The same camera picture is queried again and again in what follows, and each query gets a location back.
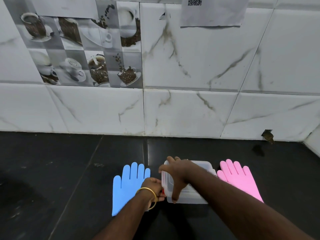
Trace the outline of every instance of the forearm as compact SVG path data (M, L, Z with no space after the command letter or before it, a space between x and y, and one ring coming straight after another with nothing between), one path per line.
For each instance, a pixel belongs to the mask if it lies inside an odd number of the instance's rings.
M131 240L151 198L146 190L138 192L93 240Z
M187 182L238 239L312 239L266 204L199 166L188 172Z

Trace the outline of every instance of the blue glove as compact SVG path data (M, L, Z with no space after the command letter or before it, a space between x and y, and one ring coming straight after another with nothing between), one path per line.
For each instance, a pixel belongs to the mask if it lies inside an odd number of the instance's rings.
M150 177L150 169L144 170L144 165L133 162L131 170L129 165L125 165L122 171L122 180L119 175L113 178L112 192L112 216L125 206L131 200L138 189L141 188L143 181Z

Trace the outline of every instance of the pink glove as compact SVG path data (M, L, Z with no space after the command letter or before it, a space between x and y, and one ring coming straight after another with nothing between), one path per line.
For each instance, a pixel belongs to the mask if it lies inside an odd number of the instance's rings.
M263 202L256 182L254 181L250 169L247 166L244 166L242 169L238 161L232 163L230 159L227 159L226 161L220 162L220 167L222 171L218 170L217 172L219 179L228 182L234 187L237 187L239 190L242 190Z

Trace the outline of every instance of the glove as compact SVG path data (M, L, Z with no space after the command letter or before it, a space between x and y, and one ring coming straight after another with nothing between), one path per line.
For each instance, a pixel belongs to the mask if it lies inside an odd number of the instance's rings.
M228 182L229 184L237 187L239 190L246 192L259 201L263 202L256 182L247 166L241 168L238 161L232 163L230 159L220 162L221 170L218 170L217 176L219 179Z
M131 200L138 189L141 188L143 181L150 177L150 169L144 170L144 165L133 162L131 170L129 165L125 165L122 171L122 179L119 175L113 178L112 189L112 216L125 206Z

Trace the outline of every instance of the translucent lid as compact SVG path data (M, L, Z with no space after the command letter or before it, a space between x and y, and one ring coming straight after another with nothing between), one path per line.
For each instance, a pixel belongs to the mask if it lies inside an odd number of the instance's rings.
M217 175L216 171L212 168L212 165L208 161L192 161L193 163L199 165L200 167L206 169L208 172L212 173L213 175ZM162 171L161 175L162 187L164 188L164 193L166 196L171 197L172 191L174 189L174 180L171 175L167 172ZM198 192L188 184L180 193L180 196L188 197L188 198L200 198L201 196Z

